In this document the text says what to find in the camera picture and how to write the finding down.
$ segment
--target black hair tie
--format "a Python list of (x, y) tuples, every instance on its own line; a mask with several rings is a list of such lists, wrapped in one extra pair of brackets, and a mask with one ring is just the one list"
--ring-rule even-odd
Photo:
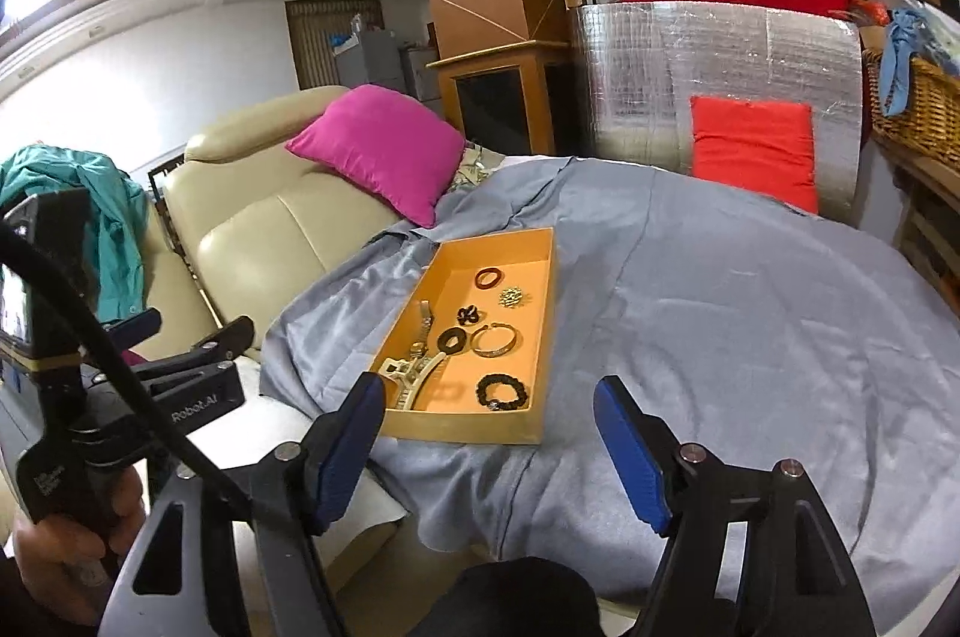
[(476, 325), (480, 322), (480, 310), (473, 304), (461, 306), (457, 310), (457, 322), (460, 325)]
[(447, 355), (456, 355), (462, 352), (465, 346), (467, 346), (467, 332), (462, 328), (448, 328), (437, 337), (437, 349), (440, 352), (446, 352)]
[[(517, 398), (512, 402), (501, 402), (501, 400), (498, 399), (489, 399), (487, 397), (487, 391), (491, 385), (507, 385), (517, 391)], [(498, 373), (497, 375), (487, 375), (485, 378), (482, 378), (481, 381), (477, 382), (478, 402), (480, 402), (481, 406), (486, 406), (494, 412), (520, 409), (520, 407), (525, 405), (528, 397), (527, 389), (523, 387), (523, 383), (515, 376), (499, 375)]]
[[(484, 277), (493, 277), (493, 279), (484, 279)], [(488, 269), (480, 269), (473, 278), (473, 284), (481, 290), (490, 290), (491, 287), (498, 286), (501, 279), (503, 279), (503, 272), (491, 266)]]

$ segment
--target human hand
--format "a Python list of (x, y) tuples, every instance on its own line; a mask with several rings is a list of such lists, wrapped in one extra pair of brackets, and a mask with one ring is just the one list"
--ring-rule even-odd
[[(143, 483), (131, 467), (113, 488), (112, 507), (120, 518), (109, 536), (119, 557), (131, 549), (145, 520)], [(97, 561), (107, 554), (104, 541), (63, 515), (51, 515), (34, 525), (19, 510), (13, 522), (13, 553), (24, 587), (37, 602), (63, 621), (94, 626), (101, 613), (88, 600), (83, 585), (64, 564)]]

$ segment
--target blue gripper pad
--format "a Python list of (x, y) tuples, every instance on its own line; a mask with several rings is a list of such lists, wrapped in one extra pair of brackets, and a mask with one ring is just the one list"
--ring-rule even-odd
[[(360, 391), (359, 399), (354, 395)], [(362, 373), (347, 394), (339, 412), (349, 412), (343, 433), (320, 467), (317, 482), (317, 509), (314, 518), (326, 530), (347, 512), (373, 442), (383, 423), (386, 397), (383, 381), (373, 373)]]
[(619, 379), (605, 376), (593, 391), (593, 419), (637, 517), (664, 535), (672, 517), (664, 493), (664, 474), (628, 417), (616, 386), (632, 403)]

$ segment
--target red pillow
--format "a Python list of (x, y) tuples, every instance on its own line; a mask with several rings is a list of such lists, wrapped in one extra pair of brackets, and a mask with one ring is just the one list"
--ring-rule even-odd
[(690, 98), (693, 176), (817, 213), (808, 103)]

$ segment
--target teal jacket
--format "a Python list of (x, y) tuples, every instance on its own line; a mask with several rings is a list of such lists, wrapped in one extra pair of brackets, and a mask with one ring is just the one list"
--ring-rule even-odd
[(91, 217), (83, 256), (100, 280), (97, 317), (124, 320), (143, 311), (140, 237), (147, 226), (147, 195), (139, 184), (94, 151), (32, 144), (0, 164), (0, 205), (23, 195), (70, 187), (90, 192)]

